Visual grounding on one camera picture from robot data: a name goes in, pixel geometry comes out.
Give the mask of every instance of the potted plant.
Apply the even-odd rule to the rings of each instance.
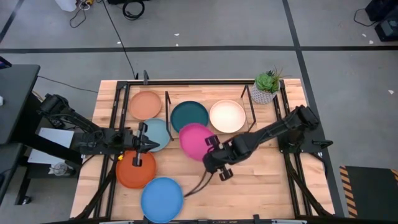
[[[261,73],[251,88],[251,98],[260,104],[272,102],[280,88],[281,73],[282,70],[278,71],[276,68],[266,73]]]

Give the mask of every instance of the succulent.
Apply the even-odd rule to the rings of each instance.
[[[281,71],[276,68],[269,70],[266,73],[261,73],[256,78],[256,86],[259,90],[266,91],[268,93],[275,93],[279,90],[279,79],[281,78]]]

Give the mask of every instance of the concrete floor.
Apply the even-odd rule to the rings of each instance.
[[[354,11],[370,0],[288,0],[301,46],[398,45],[380,42],[372,27],[353,22]],[[18,0],[0,1],[3,27]],[[137,21],[127,21],[121,10],[108,5],[109,13],[126,47],[291,46],[293,40],[283,1],[277,0],[152,0]],[[22,3],[3,40],[0,54],[11,63],[35,63],[39,75],[80,88],[96,90],[100,80],[133,78],[120,41],[102,4],[86,12],[78,28],[69,27],[75,12],[63,12],[55,1]],[[358,19],[369,22],[361,13]],[[113,52],[101,52],[106,48]],[[96,53],[65,53],[62,49],[90,48]],[[16,49],[38,49],[39,54],[13,54]],[[58,53],[45,53],[58,49]],[[209,50],[128,52],[136,72],[156,78],[254,78],[258,73],[283,67],[286,77],[303,78],[294,48],[280,50]],[[333,168],[340,165],[398,169],[394,158],[398,127],[397,51],[303,52],[327,139]],[[38,79],[41,95],[66,97],[73,108],[91,117],[96,94]],[[66,220],[76,180],[33,180],[30,205],[14,206],[23,170],[12,181],[0,207],[4,223],[42,223]]]

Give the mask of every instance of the plate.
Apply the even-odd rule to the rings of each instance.
[[[173,220],[180,213],[182,204],[181,186],[168,177],[154,179],[142,191],[142,212],[153,223]]]
[[[155,117],[161,109],[162,101],[153,91],[141,91],[135,94],[129,103],[130,115],[140,120]]]
[[[214,134],[202,124],[188,124],[180,131],[180,146],[188,157],[202,161],[203,156],[211,146],[205,139]]]
[[[166,122],[159,118],[152,118],[144,121],[144,123],[148,125],[145,135],[149,140],[160,144],[160,146],[151,149],[150,152],[157,152],[166,147],[170,141],[170,136],[166,130]]]
[[[220,100],[210,109],[211,124],[222,133],[239,131],[246,121],[242,106],[233,100]]]
[[[134,156],[136,156],[136,152],[128,151],[124,154],[123,159],[118,161],[116,164],[116,178],[120,184],[127,188],[141,189],[155,177],[156,161],[152,153],[142,153],[142,166],[135,167],[132,165]]]
[[[200,103],[185,101],[173,109],[170,120],[174,130],[179,133],[187,124],[198,123],[206,126],[209,123],[209,114]]]

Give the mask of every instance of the wooden tabletop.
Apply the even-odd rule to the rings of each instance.
[[[93,115],[93,122],[101,127],[109,127],[116,83],[117,80],[101,82]],[[299,79],[285,79],[285,85],[292,110],[296,106],[307,104]],[[160,96],[164,104],[165,91],[168,91],[172,108],[187,100],[200,102],[207,108],[218,100],[235,100],[245,109],[248,122],[245,127],[247,127],[252,123],[252,116],[247,96],[240,99],[243,88],[244,85],[139,85],[132,86],[129,98],[142,90],[151,90]],[[115,128],[118,127],[120,121],[123,95],[124,90],[119,99]],[[254,111],[257,123],[252,131],[276,121],[273,103],[254,104]],[[164,105],[157,118],[165,119]],[[125,127],[136,129],[138,122],[130,114],[127,114]],[[233,134],[217,132],[211,124],[209,124],[209,128],[219,136],[220,141],[233,136]],[[157,177],[167,176],[175,179],[186,193],[199,183],[205,168],[201,162],[188,158],[182,152],[178,135],[172,134],[175,140],[170,141],[165,149],[154,153],[157,162]],[[302,154],[301,160],[307,187],[326,210],[334,213],[323,164],[308,154]],[[81,169],[71,217],[78,215],[96,192],[102,162],[103,156],[98,155]],[[261,144],[249,159],[233,165],[231,168],[234,172],[233,178],[222,182],[215,175],[201,192],[185,199],[183,209],[176,219],[251,219],[254,214],[259,214],[260,218],[294,217],[285,163],[283,155],[278,150],[276,139]],[[112,219],[142,220],[144,215],[140,208],[141,192],[141,189],[127,189],[116,182]],[[304,214],[302,196],[299,190],[297,192],[300,211]],[[105,192],[101,215],[105,214],[107,199],[108,192]]]

